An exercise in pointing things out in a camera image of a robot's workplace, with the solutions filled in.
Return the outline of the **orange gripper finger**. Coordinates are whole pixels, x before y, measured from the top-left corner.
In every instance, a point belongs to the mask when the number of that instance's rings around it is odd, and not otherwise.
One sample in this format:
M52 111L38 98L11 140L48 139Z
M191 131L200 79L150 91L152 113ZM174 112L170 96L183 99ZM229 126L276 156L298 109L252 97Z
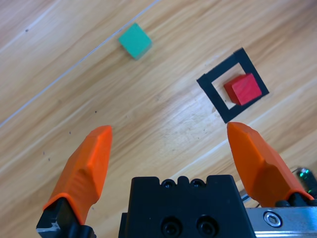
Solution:
M111 126L100 126L69 157L36 226L41 237L96 237L85 222L90 208L102 194L111 144Z
M227 136L243 186L262 207L273 207L295 193L304 201L314 199L257 131L240 122L229 122Z

